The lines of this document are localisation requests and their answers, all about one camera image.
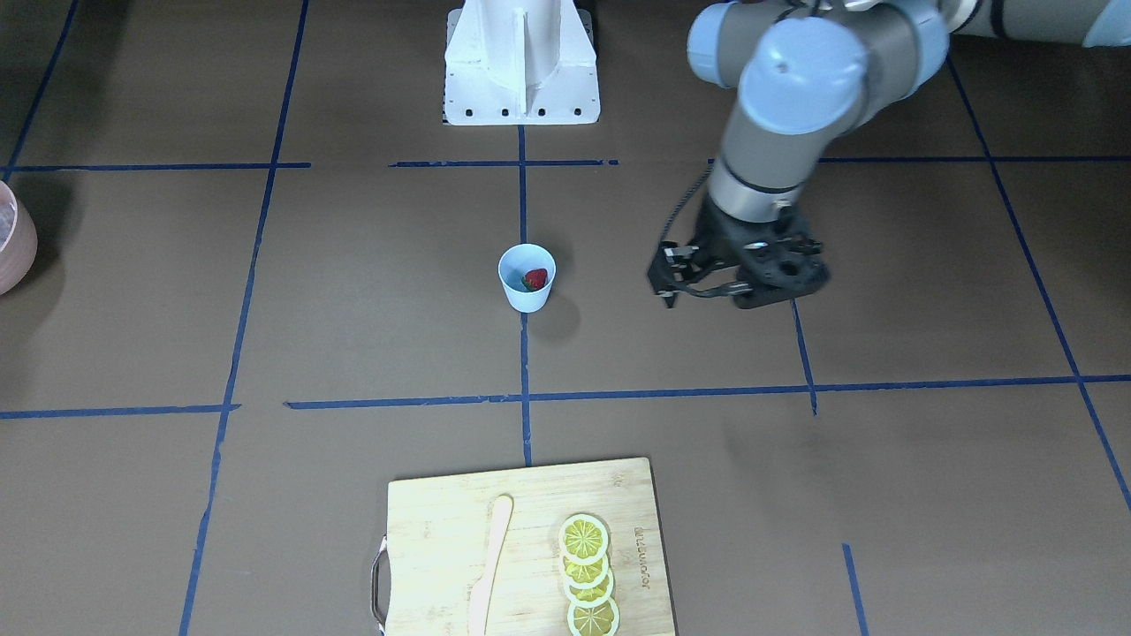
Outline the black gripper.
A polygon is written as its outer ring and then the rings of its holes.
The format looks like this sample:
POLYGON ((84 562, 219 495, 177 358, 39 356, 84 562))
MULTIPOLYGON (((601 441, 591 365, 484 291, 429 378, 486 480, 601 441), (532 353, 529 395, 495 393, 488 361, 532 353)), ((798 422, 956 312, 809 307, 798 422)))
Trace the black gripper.
POLYGON ((766 223, 742 221, 710 197, 698 213, 698 280, 731 269, 734 281, 746 285, 732 295, 742 309, 813 294, 831 281, 823 243, 812 238, 808 218, 793 206, 774 209, 771 216, 766 223))

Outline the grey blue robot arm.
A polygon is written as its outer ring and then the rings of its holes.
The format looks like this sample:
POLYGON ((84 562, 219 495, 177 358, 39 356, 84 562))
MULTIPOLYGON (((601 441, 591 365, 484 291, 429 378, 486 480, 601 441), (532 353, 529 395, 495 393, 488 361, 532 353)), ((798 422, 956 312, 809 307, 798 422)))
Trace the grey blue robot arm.
POLYGON ((661 263, 679 291, 735 306, 815 293, 829 280, 796 201, 829 145, 908 98, 944 65, 953 34, 1126 48, 1126 1, 756 1, 708 5, 687 37, 702 80, 736 101, 706 180, 696 237, 661 263))

